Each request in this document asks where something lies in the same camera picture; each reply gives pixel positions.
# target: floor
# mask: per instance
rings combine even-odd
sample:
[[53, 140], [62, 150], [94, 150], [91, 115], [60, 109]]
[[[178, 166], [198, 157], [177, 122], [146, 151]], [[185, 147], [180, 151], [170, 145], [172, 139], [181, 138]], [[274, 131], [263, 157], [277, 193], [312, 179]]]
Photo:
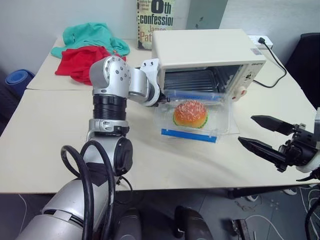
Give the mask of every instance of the floor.
[[[302, 189], [305, 203], [308, 203], [310, 189]], [[128, 192], [116, 195], [125, 201]], [[27, 203], [27, 214], [23, 227], [38, 215], [42, 207], [51, 199], [52, 195], [22, 194]], [[305, 209], [301, 194], [287, 195], [282, 191], [261, 194], [256, 202], [249, 202], [245, 198], [228, 199], [227, 190], [215, 189], [182, 189], [135, 191], [129, 205], [116, 205], [114, 219], [130, 207], [139, 209], [142, 219], [144, 240], [176, 240], [170, 226], [173, 223], [175, 207], [182, 205], [198, 211], [205, 219], [215, 240], [238, 240], [229, 231], [230, 219], [245, 219], [251, 215], [262, 215], [275, 225], [284, 240], [304, 240]], [[310, 198], [320, 196], [320, 191], [313, 191]], [[17, 194], [0, 194], [0, 239], [14, 240], [19, 234], [25, 214], [25, 204]], [[247, 220], [251, 239], [277, 240], [280, 239], [272, 227], [260, 217]], [[316, 229], [320, 229], [320, 222], [315, 221]]]

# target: power outlet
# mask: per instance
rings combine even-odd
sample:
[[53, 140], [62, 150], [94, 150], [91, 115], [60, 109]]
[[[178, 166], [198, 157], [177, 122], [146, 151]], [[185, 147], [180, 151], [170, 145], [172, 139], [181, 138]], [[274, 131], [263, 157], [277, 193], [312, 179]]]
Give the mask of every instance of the power outlet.
[[267, 37], [267, 36], [263, 36], [263, 35], [248, 35], [248, 37], [251, 39], [251, 41], [254, 43], [254, 45], [256, 45], [256, 47], [258, 49], [267, 49], [265, 45], [263, 45], [262, 43], [259, 43], [258, 40], [259, 38], [264, 38], [265, 39], [265, 44], [272, 49], [273, 47], [273, 43], [272, 41]]

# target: teal towel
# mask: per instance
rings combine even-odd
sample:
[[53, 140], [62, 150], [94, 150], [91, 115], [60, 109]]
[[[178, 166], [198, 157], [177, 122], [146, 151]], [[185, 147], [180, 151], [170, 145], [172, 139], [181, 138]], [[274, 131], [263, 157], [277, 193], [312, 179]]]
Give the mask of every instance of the teal towel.
[[51, 54], [62, 58], [67, 49], [78, 49], [84, 46], [103, 46], [110, 54], [125, 56], [129, 54], [129, 46], [119, 38], [113, 37], [105, 23], [89, 22], [67, 27], [63, 32], [65, 47], [54, 47]]

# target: black wire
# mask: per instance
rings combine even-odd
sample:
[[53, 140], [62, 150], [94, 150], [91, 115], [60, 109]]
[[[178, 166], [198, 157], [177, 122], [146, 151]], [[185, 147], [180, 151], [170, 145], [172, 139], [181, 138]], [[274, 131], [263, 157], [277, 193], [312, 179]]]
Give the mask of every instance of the black wire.
[[271, 85], [271, 86], [264, 85], [263, 83], [261, 83], [261, 82], [259, 82], [259, 81], [257, 81], [257, 80], [253, 80], [253, 82], [255, 82], [256, 84], [259, 84], [260, 86], [263, 86], [263, 87], [265, 87], [265, 88], [272, 89], [275, 85], [278, 84], [278, 82], [279, 82], [282, 78], [284, 78], [284, 77], [287, 75], [287, 70], [286, 70], [286, 68], [284, 68], [284, 67], [280, 64], [280, 62], [278, 62], [277, 58], [275, 57], [275, 55], [273, 54], [273, 52], [271, 51], [271, 49], [268, 47], [268, 45], [267, 45], [265, 42], [264, 42], [263, 44], [264, 44], [264, 45], [266, 46], [266, 48], [269, 50], [269, 52], [271, 53], [273, 59], [274, 59], [274, 60], [276, 61], [276, 63], [280, 66], [280, 68], [283, 69], [284, 75], [282, 75], [281, 77], [279, 77], [278, 80], [277, 80], [273, 85]]
[[131, 186], [129, 180], [126, 179], [124, 176], [120, 176], [120, 177], [119, 177], [119, 180], [118, 180], [119, 184], [120, 184], [120, 180], [122, 180], [122, 179], [129, 185], [129, 188], [130, 188], [129, 199], [128, 199], [127, 201], [115, 200], [115, 202], [116, 202], [117, 204], [120, 204], [120, 205], [127, 205], [127, 204], [131, 203], [131, 201], [132, 201], [134, 190], [132, 189], [132, 186]]
[[[79, 172], [77, 172], [69, 163], [67, 158], [67, 152], [73, 157]], [[84, 216], [83, 216], [83, 231], [82, 240], [91, 240], [94, 232], [94, 190], [92, 187], [92, 181], [88, 167], [79, 154], [79, 152], [72, 146], [65, 145], [60, 151], [62, 161], [64, 165], [75, 175], [79, 175], [84, 193]]]
[[311, 215], [314, 213], [316, 208], [320, 206], [320, 198], [312, 205], [312, 207], [309, 209], [308, 213], [306, 214], [305, 221], [304, 221], [304, 230], [307, 240], [311, 240], [310, 238], [310, 231], [309, 231], [309, 222], [311, 219]]
[[105, 215], [103, 229], [102, 229], [102, 235], [100, 239], [108, 240], [110, 229], [111, 229], [113, 211], [114, 211], [114, 198], [115, 198], [115, 187], [116, 187], [115, 177], [114, 177], [115, 175], [114, 175], [113, 168], [111, 166], [109, 156], [106, 153], [104, 147], [99, 142], [94, 140], [87, 141], [82, 147], [80, 154], [84, 156], [89, 146], [95, 146], [95, 148], [100, 153], [105, 166], [106, 174], [107, 174], [106, 177], [108, 182], [108, 203], [107, 203], [107, 210], [106, 210], [106, 215]]

